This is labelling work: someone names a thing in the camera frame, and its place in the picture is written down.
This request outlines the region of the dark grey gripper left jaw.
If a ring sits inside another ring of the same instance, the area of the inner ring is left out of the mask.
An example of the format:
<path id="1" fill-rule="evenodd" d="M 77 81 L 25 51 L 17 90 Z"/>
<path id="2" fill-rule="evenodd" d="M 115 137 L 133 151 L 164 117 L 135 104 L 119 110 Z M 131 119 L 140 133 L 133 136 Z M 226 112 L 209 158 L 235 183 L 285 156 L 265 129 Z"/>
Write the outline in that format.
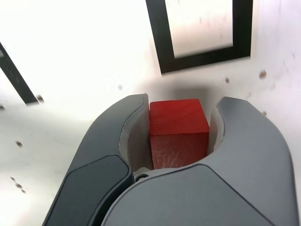
<path id="1" fill-rule="evenodd" d="M 153 168 L 148 95 L 127 96 L 87 130 L 43 224 L 99 226 L 135 173 Z"/>

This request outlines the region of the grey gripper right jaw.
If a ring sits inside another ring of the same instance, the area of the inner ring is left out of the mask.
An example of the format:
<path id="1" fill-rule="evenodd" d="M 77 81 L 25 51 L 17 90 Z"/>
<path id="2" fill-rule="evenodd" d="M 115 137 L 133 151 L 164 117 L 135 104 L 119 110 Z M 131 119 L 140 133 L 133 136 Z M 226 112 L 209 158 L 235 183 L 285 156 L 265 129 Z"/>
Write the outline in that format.
<path id="1" fill-rule="evenodd" d="M 104 226 L 292 226 L 294 173 L 279 129 L 249 102 L 217 105 L 220 145 L 204 159 L 129 187 Z"/>

